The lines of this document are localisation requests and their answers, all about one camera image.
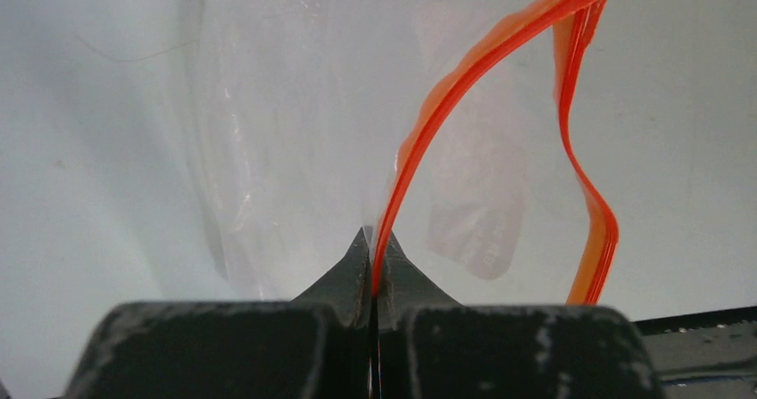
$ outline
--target plastic bag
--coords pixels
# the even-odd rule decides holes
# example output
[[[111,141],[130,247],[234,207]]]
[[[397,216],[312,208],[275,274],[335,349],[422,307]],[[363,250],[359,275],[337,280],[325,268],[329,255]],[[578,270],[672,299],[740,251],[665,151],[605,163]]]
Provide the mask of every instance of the plastic bag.
[[[463,303],[596,302],[618,230],[568,114],[605,1],[207,0],[197,137],[232,284],[293,297],[367,225],[376,274],[394,227]]]

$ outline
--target translucent plastic film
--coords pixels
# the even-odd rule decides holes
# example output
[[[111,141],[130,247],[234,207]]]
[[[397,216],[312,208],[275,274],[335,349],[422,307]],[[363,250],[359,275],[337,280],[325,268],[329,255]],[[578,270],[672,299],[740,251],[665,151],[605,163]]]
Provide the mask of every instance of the translucent plastic film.
[[[197,129],[235,287],[292,297],[361,225],[379,230],[429,93],[535,1],[207,0]],[[466,94],[395,224],[409,257],[462,300],[520,299],[514,287],[564,300],[541,268],[570,289],[581,259],[586,203],[557,126],[552,43],[529,42]],[[489,282],[468,297],[466,278]]]

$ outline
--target thin scratch on surface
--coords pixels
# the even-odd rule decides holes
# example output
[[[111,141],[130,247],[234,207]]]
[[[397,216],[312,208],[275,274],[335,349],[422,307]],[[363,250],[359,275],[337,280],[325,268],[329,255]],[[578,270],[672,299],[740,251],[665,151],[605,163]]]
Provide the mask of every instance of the thin scratch on surface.
[[[194,44],[194,43],[196,43],[196,42],[198,42],[200,40],[200,39],[192,39],[192,40],[189,40],[189,41],[184,42],[182,44],[171,46],[171,47],[166,48],[166,49],[164,49],[164,50],[162,50],[160,52],[149,54],[149,55],[146,55],[144,57],[138,57],[138,58],[117,58],[117,57],[114,57],[114,56],[106,53],[105,51],[103,51],[103,50],[101,50],[99,48],[96,48],[96,47],[92,46],[89,42],[87,42],[86,40],[84,40],[81,36],[79,36],[77,34],[74,34],[73,36],[83,46],[86,46],[87,49],[89,49],[90,51],[92,51],[93,53],[95,53],[97,55],[100,55],[104,59],[110,60],[111,62],[142,62],[144,60],[149,60],[151,58],[157,57],[158,55],[167,54],[167,53],[169,53],[171,51],[183,48],[184,46],[192,45],[192,44]]]

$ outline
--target orange strip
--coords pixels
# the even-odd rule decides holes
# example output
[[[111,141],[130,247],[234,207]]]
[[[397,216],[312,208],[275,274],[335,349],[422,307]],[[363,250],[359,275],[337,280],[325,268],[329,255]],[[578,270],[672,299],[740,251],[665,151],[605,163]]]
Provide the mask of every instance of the orange strip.
[[[607,0],[536,0],[521,12],[503,18],[465,55],[457,68],[431,90],[421,106],[418,121],[400,147],[399,174],[378,229],[373,263],[373,295],[379,292],[384,252],[400,205],[431,140],[465,93],[504,57],[554,25],[555,99],[565,151],[576,170],[590,215],[586,248],[570,291],[568,303],[596,303],[610,268],[618,225],[610,207],[580,168],[570,146],[570,103],[578,69]]]

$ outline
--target red zipper line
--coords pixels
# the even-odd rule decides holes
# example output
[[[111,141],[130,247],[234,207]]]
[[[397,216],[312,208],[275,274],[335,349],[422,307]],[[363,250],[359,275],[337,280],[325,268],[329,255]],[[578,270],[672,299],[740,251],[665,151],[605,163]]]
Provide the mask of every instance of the red zipper line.
[[[418,124],[400,149],[401,156],[399,158],[401,160],[399,161],[401,161],[402,168],[395,180],[395,187],[381,219],[378,233],[376,258],[373,264],[372,292],[374,296],[379,291],[384,252],[401,202],[407,193],[412,176],[418,169],[422,156],[446,117],[460,102],[465,93],[505,56],[549,26],[558,23],[559,25],[555,25],[555,76],[556,88],[561,89],[558,95],[561,136],[571,164],[576,169],[578,179],[583,185],[592,225],[586,250],[581,260],[581,267],[578,270],[568,302],[577,303],[576,297],[579,295],[583,295],[580,302],[596,302],[610,268],[615,243],[617,243],[618,228],[610,207],[596,191],[583,170],[580,169],[572,152],[568,114],[578,79],[580,61],[594,34],[605,2],[606,0],[536,0],[522,12],[517,12],[500,21],[500,24],[495,26],[495,29],[463,58],[458,69],[447,75],[431,90],[423,108],[421,108]],[[534,15],[536,15],[536,18],[528,21]],[[502,37],[503,30],[499,27],[511,29],[512,34],[494,47],[487,48]],[[570,30],[569,43],[565,47],[559,46],[566,29]],[[468,62],[472,62],[472,65],[467,70],[461,70],[464,67],[463,65]],[[424,113],[428,110],[426,107],[428,107],[428,104],[432,104],[435,99],[440,99],[440,101],[436,108],[431,111],[431,114],[424,118]],[[595,248],[598,239],[602,241],[602,250],[596,255]]]

